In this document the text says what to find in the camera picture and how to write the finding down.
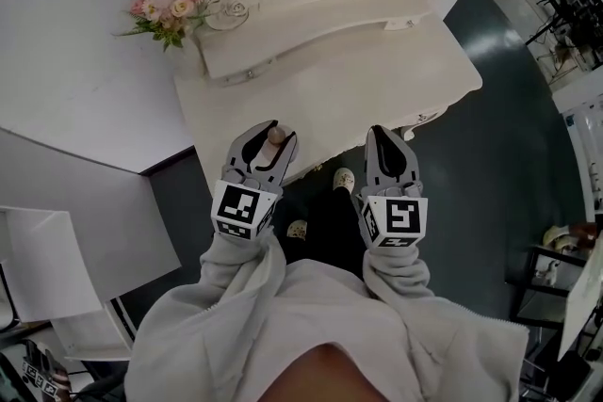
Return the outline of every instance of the gray sweatshirt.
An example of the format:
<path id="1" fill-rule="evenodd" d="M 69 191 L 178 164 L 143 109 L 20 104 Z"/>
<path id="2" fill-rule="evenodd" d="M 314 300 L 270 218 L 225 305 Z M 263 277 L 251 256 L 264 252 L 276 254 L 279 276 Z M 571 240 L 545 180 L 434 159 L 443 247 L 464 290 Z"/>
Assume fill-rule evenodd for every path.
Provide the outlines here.
<path id="1" fill-rule="evenodd" d="M 201 263 L 198 283 L 171 290 L 142 321 L 125 379 L 128 402 L 233 399 L 285 277 L 285 256 L 271 229 L 254 242 L 216 233 Z M 406 327 L 424 399 L 516 400 L 528 330 L 435 297 L 429 277 L 417 247 L 365 253 L 365 284 Z"/>

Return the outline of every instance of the gray sleeve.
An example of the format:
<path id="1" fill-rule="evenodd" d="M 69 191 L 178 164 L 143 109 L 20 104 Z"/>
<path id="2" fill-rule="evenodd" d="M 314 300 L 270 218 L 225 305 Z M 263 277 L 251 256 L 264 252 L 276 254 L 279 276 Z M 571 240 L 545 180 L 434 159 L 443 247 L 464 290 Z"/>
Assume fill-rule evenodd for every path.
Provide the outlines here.
<path id="1" fill-rule="evenodd" d="M 416 246 L 376 248 L 365 253 L 365 278 L 376 275 L 401 297 L 433 297 L 427 288 L 430 270 L 418 259 Z"/>

